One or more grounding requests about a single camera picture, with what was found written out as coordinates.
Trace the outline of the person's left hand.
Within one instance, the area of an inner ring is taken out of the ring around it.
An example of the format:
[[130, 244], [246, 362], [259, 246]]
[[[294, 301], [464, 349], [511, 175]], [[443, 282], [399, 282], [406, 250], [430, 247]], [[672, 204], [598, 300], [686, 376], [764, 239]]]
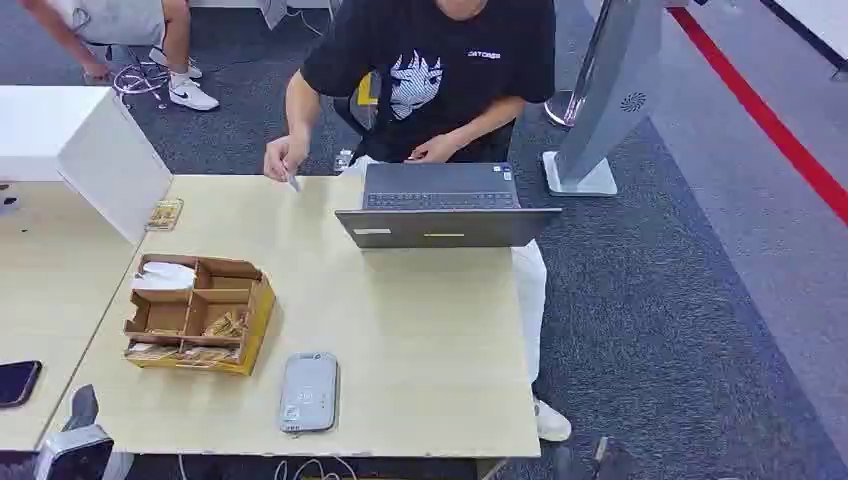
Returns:
[[446, 163], [465, 146], [466, 143], [453, 134], [438, 135], [416, 147], [405, 162], [411, 164]]

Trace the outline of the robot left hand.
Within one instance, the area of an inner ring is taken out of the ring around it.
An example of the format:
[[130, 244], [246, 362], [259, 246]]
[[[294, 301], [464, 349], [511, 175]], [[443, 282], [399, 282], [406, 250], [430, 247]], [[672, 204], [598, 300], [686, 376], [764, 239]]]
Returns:
[[72, 396], [71, 414], [62, 428], [68, 432], [93, 425], [99, 413], [99, 403], [91, 384], [79, 387]]

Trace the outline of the person's right hand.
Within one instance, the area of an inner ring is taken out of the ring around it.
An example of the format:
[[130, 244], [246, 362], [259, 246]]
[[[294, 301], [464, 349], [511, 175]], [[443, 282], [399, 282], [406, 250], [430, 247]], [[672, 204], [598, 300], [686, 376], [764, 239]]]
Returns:
[[288, 182], [294, 178], [300, 165], [308, 158], [310, 138], [301, 135], [286, 135], [266, 145], [263, 174], [277, 182]]

